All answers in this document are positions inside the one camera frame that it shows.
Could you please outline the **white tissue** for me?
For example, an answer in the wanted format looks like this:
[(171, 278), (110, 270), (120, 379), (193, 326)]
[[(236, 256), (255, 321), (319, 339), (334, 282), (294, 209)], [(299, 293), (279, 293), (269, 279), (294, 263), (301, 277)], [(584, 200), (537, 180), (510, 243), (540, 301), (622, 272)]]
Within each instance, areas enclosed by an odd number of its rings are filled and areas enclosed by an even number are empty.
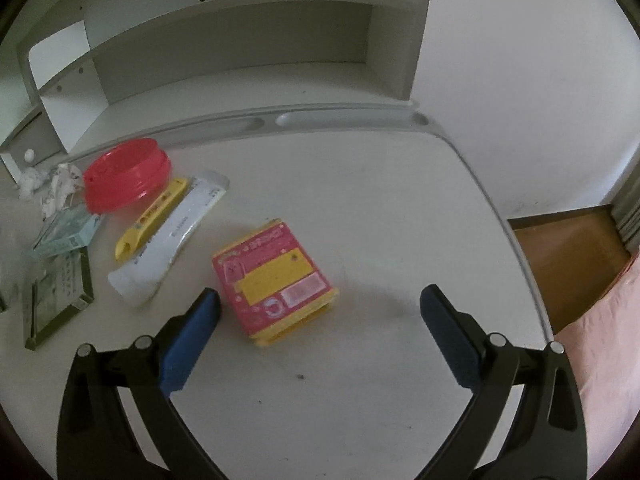
[(47, 181), (47, 173), (34, 167), (28, 167), (21, 173), (17, 181), (18, 198), (20, 200), (31, 200)]

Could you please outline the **grey curtain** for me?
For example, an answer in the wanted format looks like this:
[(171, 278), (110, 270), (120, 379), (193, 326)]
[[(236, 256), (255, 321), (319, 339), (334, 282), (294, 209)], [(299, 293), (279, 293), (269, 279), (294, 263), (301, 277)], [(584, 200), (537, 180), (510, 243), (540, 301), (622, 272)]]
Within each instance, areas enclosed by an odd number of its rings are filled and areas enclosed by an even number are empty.
[(636, 165), (612, 200), (612, 218), (628, 252), (638, 252), (640, 240), (640, 166)]

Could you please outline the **red plastic bowl lid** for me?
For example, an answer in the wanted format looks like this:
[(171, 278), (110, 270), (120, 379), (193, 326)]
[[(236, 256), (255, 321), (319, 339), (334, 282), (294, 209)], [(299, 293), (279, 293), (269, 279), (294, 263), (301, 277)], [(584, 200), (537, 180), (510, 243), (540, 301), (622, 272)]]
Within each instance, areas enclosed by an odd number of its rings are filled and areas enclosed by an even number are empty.
[(86, 206), (94, 214), (127, 207), (159, 190), (170, 174), (171, 161), (154, 139), (122, 142), (82, 174)]

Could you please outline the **pink yellow box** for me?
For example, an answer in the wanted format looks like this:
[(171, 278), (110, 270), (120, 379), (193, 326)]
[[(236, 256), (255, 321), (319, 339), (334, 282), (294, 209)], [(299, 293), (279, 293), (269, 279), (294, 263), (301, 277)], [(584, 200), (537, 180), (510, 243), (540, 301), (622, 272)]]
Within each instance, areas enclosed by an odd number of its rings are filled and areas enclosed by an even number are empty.
[(258, 347), (318, 318), (338, 296), (280, 219), (215, 252), (212, 265), (231, 310)]

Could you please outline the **yellow plastic tube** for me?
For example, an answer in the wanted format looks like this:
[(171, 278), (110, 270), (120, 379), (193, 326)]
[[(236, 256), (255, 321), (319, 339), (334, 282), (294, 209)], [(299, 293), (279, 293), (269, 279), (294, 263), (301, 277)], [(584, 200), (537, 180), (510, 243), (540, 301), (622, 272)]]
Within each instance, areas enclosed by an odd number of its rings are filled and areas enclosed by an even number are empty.
[(168, 216), (178, 206), (186, 192), (189, 191), (190, 180), (178, 177), (170, 180), (163, 192), (142, 211), (132, 225), (122, 233), (115, 244), (114, 256), (117, 262), (129, 260), (150, 238)]

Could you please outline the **light blue carton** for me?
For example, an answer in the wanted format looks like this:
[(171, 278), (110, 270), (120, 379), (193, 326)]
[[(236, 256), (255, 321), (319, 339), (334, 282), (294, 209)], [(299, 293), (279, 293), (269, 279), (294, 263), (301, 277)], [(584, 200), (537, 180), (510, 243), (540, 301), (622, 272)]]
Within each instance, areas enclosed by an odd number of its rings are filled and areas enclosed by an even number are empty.
[(103, 219), (103, 214), (93, 214), (85, 204), (58, 211), (44, 222), (30, 253), (49, 258), (87, 247)]

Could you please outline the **dark green box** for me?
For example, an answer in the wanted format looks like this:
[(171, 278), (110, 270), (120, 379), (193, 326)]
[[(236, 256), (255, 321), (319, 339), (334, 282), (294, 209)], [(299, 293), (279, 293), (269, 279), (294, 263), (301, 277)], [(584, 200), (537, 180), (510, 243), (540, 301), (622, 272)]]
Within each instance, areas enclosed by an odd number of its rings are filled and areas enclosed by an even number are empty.
[(38, 260), (23, 301), (23, 337), (35, 351), (94, 301), (88, 249)]

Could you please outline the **white drawer knob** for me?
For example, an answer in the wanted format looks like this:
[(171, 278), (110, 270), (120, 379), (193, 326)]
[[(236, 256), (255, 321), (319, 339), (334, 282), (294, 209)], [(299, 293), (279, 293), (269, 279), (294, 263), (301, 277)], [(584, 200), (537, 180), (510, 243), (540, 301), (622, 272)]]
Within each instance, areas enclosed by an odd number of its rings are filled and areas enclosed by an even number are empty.
[(35, 151), (32, 148), (29, 148), (25, 151), (24, 154), (25, 162), (33, 162), (35, 160)]

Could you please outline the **white desk hutch shelf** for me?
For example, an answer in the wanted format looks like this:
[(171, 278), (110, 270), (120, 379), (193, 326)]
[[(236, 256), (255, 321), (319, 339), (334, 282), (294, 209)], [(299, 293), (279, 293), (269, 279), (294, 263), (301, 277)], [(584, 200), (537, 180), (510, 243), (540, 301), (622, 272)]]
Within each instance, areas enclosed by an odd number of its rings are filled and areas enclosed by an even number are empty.
[[(400, 110), (430, 0), (1, 0), (1, 159), (81, 160), (262, 110)], [(25, 162), (32, 148), (35, 160)]]

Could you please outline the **pink bedding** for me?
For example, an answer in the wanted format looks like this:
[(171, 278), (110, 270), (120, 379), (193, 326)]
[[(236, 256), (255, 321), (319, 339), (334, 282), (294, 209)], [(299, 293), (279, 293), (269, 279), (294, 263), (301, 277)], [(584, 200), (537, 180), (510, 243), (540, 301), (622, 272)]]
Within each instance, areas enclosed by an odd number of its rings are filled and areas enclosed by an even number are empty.
[(639, 258), (555, 339), (565, 348), (582, 401), (587, 474), (622, 443), (639, 413)]

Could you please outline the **white paper ball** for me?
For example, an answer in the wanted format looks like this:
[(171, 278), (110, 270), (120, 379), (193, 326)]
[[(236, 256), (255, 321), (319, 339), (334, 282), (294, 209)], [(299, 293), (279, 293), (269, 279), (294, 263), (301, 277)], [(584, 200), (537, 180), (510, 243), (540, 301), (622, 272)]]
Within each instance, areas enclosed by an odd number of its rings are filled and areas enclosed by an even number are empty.
[(58, 211), (65, 209), (73, 196), (85, 187), (80, 169), (67, 162), (56, 166), (50, 177), (48, 194), (41, 200), (43, 220), (48, 220)]

